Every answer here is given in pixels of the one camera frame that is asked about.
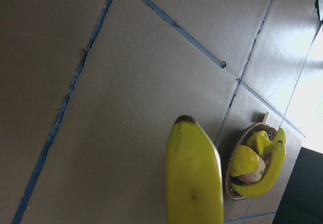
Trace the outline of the yellow lemon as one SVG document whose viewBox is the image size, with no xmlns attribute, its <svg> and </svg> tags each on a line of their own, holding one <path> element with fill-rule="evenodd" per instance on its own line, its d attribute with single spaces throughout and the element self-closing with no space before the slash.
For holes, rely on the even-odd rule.
<svg viewBox="0 0 323 224">
<path fill-rule="evenodd" d="M 229 176 L 238 177 L 251 174 L 257 170 L 259 162 L 259 155 L 252 148 L 239 145 L 231 162 Z"/>
</svg>

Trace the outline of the yellow banana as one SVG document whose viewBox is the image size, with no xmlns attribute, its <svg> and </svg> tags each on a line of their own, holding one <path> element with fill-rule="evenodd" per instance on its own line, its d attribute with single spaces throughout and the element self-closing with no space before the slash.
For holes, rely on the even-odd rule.
<svg viewBox="0 0 323 224">
<path fill-rule="evenodd" d="M 274 145 L 271 161 L 260 181 L 246 185 L 229 182 L 229 188 L 244 198 L 256 198 L 266 194 L 278 179 L 285 157 L 286 145 L 282 140 L 279 140 Z"/>
<path fill-rule="evenodd" d="M 279 128 L 274 136 L 273 142 L 276 144 L 277 142 L 283 142 L 284 144 L 287 143 L 287 136 L 283 128 Z"/>
</svg>

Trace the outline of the yellow starfruit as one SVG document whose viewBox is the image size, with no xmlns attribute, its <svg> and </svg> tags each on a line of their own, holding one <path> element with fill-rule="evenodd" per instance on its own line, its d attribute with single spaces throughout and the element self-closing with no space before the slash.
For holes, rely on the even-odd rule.
<svg viewBox="0 0 323 224">
<path fill-rule="evenodd" d="M 246 145 L 252 148 L 259 156 L 264 158 L 272 152 L 273 142 L 268 138 L 265 131 L 252 132 L 246 141 Z"/>
</svg>

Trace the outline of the brown wicker basket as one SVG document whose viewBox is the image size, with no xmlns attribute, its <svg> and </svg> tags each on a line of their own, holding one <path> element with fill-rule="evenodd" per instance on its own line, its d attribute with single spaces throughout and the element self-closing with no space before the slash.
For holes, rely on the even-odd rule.
<svg viewBox="0 0 323 224">
<path fill-rule="evenodd" d="M 268 124 L 261 123 L 261 122 L 254 123 L 249 127 L 243 130 L 239 130 L 236 134 L 234 134 L 224 150 L 224 153 L 221 158 L 223 186 L 224 186 L 224 192 L 226 192 L 227 196 L 232 200 L 239 201 L 239 200 L 246 199 L 245 197 L 241 196 L 230 187 L 231 180 L 233 180 L 234 183 L 237 185 L 238 184 L 244 185 L 242 181 L 238 180 L 237 178 L 236 179 L 231 178 L 229 176 L 229 171 L 232 165 L 233 157 L 238 147 L 240 145 L 246 144 L 246 141 L 251 136 L 252 132 L 259 132 L 261 130 L 267 133 L 268 138 L 271 141 L 274 139 L 277 132 L 277 130 L 274 127 Z"/>
</svg>

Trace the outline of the basket paper tag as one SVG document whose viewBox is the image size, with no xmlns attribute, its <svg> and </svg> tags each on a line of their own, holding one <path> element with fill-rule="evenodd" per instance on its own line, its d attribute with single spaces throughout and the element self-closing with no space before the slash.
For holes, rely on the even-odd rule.
<svg viewBox="0 0 323 224">
<path fill-rule="evenodd" d="M 262 113 L 262 112 L 254 112 L 253 115 L 252 115 L 252 118 L 251 120 L 253 122 L 261 122 L 261 123 L 264 123 L 266 124 L 267 121 L 268 121 L 268 117 L 269 117 L 269 112 L 266 111 L 265 113 Z"/>
</svg>

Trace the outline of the yellow banana middle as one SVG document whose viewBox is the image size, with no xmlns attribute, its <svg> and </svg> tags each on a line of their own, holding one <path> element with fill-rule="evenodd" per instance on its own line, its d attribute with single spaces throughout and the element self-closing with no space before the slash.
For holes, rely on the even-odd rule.
<svg viewBox="0 0 323 224">
<path fill-rule="evenodd" d="M 279 140 L 274 145 L 271 161 L 260 181 L 246 185 L 229 182 L 229 188 L 244 198 L 256 198 L 266 194 L 278 179 L 285 157 L 286 145 L 282 140 Z"/>
</svg>

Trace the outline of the yellow banana left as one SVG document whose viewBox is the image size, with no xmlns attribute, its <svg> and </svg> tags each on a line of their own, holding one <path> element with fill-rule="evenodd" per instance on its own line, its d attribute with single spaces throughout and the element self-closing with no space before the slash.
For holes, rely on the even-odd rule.
<svg viewBox="0 0 323 224">
<path fill-rule="evenodd" d="M 276 144 L 277 142 L 283 142 L 284 144 L 287 143 L 287 136 L 283 128 L 279 128 L 274 136 L 273 142 Z"/>
</svg>

